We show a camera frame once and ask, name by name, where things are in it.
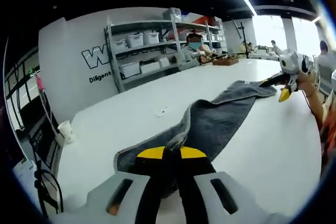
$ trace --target wooden tray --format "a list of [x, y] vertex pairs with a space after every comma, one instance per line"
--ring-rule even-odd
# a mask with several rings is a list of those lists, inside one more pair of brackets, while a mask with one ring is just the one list
[[215, 66], [231, 66], [233, 64], [236, 64], [239, 62], [239, 59], [220, 59], [220, 60], [214, 60], [212, 62], [212, 65]]

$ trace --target metal shelving unit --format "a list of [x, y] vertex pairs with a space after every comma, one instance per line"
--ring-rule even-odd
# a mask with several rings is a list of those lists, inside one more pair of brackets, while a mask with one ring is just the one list
[[[162, 29], [170, 28], [173, 30], [175, 41], [163, 41], [158, 44], [151, 44], [151, 45], [143, 45], [141, 47], [137, 48], [129, 48], [123, 52], [115, 52], [111, 45], [113, 45], [112, 36], [119, 35], [119, 34], [127, 34], [131, 33], [133, 31], [139, 31], [139, 30], [153, 30], [156, 29], [159, 31], [159, 40], [162, 41]], [[211, 41], [211, 33], [218, 33], [221, 29], [214, 26], [209, 26], [206, 22], [205, 25], [202, 24], [195, 24], [195, 23], [186, 23], [186, 22], [176, 22], [174, 18], [171, 20], [143, 20], [143, 21], [135, 21], [135, 22], [128, 22], [128, 23], [119, 23], [119, 24], [113, 24], [112, 21], [108, 18], [107, 20], [107, 28], [104, 29], [104, 35], [105, 40], [107, 44], [108, 49], [108, 56], [109, 56], [109, 62], [112, 70], [112, 74], [114, 76], [114, 81], [116, 82], [117, 88], [119, 92], [124, 92], [126, 90], [125, 84], [130, 83], [135, 80], [139, 80], [141, 78], [150, 76], [152, 74], [166, 71], [168, 69], [177, 68], [177, 64], [172, 64], [165, 68], [160, 68], [158, 70], [145, 73], [145, 74], [138, 74], [136, 76], [131, 76], [126, 79], [122, 79], [120, 75], [120, 61], [117, 58], [117, 55], [122, 54], [130, 54], [132, 52], [141, 51], [144, 49], [154, 48], [154, 47], [162, 47], [163, 49], [170, 45], [176, 45], [176, 51], [177, 53], [181, 50], [181, 44], [186, 43], [186, 41], [179, 41], [179, 34], [177, 32], [177, 29], [199, 29], [204, 30], [208, 34], [209, 40], [205, 41], [209, 43], [210, 49], [212, 49], [212, 42], [218, 42], [218, 41]]]

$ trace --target white paper cup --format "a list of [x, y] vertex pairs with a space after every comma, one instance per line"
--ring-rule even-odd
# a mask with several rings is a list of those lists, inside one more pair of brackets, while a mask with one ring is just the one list
[[62, 133], [64, 136], [64, 143], [65, 144], [71, 144], [75, 141], [75, 134], [74, 131], [71, 128], [71, 124], [69, 120], [66, 120], [62, 122], [57, 129]]

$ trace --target gray towel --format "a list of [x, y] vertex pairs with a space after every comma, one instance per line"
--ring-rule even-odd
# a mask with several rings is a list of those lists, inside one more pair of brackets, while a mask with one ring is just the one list
[[211, 102], [195, 101], [177, 125], [117, 152], [114, 169], [126, 172], [140, 152], [160, 146], [196, 148], [210, 161], [214, 160], [236, 133], [255, 100], [276, 93], [274, 87], [261, 88], [259, 85], [260, 82], [236, 81]]

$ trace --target window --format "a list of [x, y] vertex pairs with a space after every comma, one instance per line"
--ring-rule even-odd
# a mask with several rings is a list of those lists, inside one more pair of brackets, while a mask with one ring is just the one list
[[257, 45], [272, 47], [275, 40], [281, 50], [287, 49], [284, 23], [280, 16], [254, 16], [252, 18]]
[[315, 23], [309, 20], [292, 18], [299, 54], [313, 56], [320, 54], [320, 38]]

